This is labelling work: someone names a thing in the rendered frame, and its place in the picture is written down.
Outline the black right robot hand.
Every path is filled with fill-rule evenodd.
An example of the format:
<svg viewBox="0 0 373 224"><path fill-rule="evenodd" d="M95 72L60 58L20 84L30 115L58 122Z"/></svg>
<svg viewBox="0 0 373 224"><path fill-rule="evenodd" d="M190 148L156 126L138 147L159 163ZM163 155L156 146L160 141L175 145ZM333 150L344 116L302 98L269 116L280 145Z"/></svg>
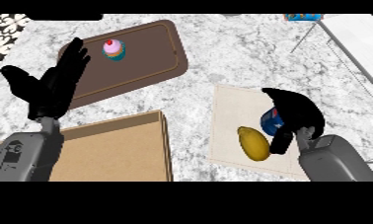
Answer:
<svg viewBox="0 0 373 224"><path fill-rule="evenodd" d="M324 118L311 99L291 91L262 88L262 92L272 100L283 126L272 137L269 152L284 155L293 140L293 135L303 128L303 140L315 140L322 134Z"/></svg>

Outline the pink frosted cupcake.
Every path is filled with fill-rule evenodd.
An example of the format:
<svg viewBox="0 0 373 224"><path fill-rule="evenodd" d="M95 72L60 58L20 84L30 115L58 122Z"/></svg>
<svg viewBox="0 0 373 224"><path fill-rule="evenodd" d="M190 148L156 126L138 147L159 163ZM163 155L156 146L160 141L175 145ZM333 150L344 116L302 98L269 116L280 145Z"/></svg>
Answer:
<svg viewBox="0 0 373 224"><path fill-rule="evenodd" d="M104 57L113 61L119 61L125 57L125 43L117 39L109 39L101 47Z"/></svg>

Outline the white tiered shelf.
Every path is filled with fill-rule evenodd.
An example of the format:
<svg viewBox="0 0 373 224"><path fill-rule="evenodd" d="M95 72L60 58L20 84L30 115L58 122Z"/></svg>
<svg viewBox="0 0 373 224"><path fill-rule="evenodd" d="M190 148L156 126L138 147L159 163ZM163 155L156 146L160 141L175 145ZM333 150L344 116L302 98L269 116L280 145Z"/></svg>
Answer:
<svg viewBox="0 0 373 224"><path fill-rule="evenodd" d="M373 15L339 14L331 17L322 15L318 21L294 22L306 22L319 26L373 84Z"/></svg>

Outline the yellow lemon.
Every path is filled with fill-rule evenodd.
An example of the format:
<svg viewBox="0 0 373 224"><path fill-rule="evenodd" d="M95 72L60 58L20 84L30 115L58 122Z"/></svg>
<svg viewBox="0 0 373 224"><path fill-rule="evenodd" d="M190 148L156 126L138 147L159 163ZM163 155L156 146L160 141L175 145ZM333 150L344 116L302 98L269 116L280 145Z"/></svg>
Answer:
<svg viewBox="0 0 373 224"><path fill-rule="evenodd" d="M256 162L269 157L269 143L262 133L252 127L237 128L238 143L247 158Z"/></svg>

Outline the blue can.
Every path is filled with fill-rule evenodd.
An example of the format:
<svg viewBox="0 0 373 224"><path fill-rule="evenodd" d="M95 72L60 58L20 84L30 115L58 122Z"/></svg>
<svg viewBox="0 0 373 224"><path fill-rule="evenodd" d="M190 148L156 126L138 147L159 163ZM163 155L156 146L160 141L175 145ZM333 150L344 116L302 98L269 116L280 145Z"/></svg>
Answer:
<svg viewBox="0 0 373 224"><path fill-rule="evenodd" d="M284 123L283 123L277 109L275 108L268 109L260 116L260 128L263 132L269 136L274 136L283 124Z"/></svg>

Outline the beige placemat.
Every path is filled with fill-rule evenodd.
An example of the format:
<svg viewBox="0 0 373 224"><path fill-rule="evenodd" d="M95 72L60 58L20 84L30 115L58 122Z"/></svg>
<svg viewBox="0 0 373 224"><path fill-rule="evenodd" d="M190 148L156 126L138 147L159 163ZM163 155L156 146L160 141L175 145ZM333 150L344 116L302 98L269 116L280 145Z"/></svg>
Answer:
<svg viewBox="0 0 373 224"><path fill-rule="evenodd" d="M210 163L306 181L308 176L297 161L296 141L291 141L284 155L271 155L265 161L252 161L240 147L237 128L252 127L263 133L259 119L271 107L272 100L259 90L215 86L207 160Z"/></svg>

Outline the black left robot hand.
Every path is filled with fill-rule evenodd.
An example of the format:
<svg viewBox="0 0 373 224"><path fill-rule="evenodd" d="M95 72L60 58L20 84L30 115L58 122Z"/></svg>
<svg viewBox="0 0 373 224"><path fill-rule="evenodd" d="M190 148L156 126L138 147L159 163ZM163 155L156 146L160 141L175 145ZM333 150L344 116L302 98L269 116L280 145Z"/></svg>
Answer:
<svg viewBox="0 0 373 224"><path fill-rule="evenodd" d="M58 119L64 115L88 61L86 49L76 37L61 53L57 65L45 71L41 79L16 66L0 68L11 94L29 104L27 119Z"/></svg>

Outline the tan wooden box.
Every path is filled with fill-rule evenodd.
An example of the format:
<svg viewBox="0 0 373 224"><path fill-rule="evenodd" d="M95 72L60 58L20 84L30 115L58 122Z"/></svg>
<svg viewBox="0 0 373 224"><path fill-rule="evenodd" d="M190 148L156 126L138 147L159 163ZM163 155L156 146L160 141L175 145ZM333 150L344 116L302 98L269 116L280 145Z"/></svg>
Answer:
<svg viewBox="0 0 373 224"><path fill-rule="evenodd" d="M61 135L51 181L173 180L168 125L160 111L70 127Z"/></svg>

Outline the black and white patterned cloth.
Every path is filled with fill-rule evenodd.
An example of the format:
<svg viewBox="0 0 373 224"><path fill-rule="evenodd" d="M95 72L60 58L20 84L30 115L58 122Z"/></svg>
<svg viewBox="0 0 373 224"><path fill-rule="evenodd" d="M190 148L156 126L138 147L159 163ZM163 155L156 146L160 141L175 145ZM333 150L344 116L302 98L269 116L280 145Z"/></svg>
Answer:
<svg viewBox="0 0 373 224"><path fill-rule="evenodd" d="M30 19L25 14L0 14L0 61L10 52L10 48Z"/></svg>

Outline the brown cutting board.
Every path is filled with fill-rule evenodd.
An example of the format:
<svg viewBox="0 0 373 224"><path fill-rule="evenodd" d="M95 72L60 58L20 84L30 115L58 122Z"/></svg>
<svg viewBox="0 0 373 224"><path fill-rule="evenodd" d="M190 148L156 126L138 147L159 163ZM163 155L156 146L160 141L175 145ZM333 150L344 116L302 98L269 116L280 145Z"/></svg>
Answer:
<svg viewBox="0 0 373 224"><path fill-rule="evenodd" d="M123 42L123 57L109 59L103 45ZM75 109L187 72L187 55L172 21L160 20L82 40L89 61L76 83L69 109Z"/></svg>

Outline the blue and orange box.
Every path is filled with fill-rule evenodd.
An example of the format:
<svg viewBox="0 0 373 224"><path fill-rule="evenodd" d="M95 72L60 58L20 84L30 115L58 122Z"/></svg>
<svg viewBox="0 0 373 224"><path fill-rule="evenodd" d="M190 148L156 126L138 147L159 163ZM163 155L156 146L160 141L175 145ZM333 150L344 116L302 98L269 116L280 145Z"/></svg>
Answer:
<svg viewBox="0 0 373 224"><path fill-rule="evenodd" d="M322 14L284 14L285 21L318 21L322 19Z"/></svg>

